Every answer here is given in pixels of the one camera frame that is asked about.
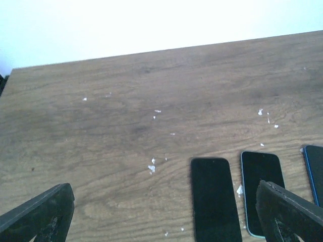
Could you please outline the blue phone black screen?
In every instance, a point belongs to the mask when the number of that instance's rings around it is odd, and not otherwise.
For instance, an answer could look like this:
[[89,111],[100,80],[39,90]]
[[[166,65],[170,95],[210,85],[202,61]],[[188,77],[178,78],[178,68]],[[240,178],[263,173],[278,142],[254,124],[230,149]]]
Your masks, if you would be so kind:
[[322,207],[322,147],[306,145],[303,156],[314,203]]

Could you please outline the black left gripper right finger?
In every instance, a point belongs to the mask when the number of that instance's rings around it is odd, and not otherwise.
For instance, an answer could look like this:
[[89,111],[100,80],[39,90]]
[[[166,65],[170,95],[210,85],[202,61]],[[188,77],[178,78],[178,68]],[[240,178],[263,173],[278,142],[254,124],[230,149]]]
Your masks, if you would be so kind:
[[261,180],[256,211],[266,241],[322,241],[322,208]]

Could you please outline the teal phone black screen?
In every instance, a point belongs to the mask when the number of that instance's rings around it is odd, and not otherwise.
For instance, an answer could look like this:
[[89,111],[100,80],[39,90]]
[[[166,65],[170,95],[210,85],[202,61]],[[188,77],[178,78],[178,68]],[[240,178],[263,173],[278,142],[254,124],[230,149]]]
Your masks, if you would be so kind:
[[254,237],[264,238],[256,210],[256,192],[262,180],[285,187],[280,160],[275,154],[243,151],[241,174],[247,231]]

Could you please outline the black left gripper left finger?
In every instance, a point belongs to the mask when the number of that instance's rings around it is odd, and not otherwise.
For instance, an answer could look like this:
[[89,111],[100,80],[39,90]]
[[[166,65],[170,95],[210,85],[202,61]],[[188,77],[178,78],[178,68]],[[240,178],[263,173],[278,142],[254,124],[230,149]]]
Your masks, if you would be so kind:
[[1,241],[65,241],[74,214],[72,187],[58,184],[1,215]]

